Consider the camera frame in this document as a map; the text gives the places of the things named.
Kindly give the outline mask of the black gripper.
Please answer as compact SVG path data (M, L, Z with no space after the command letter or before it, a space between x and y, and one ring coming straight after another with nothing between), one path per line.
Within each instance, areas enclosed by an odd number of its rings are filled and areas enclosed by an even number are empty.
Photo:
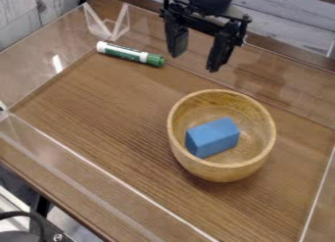
M215 36L205 69L215 73L228 62L235 45L244 43L252 17L232 0L164 0L161 17L165 22L167 49L177 58L188 47L192 28Z

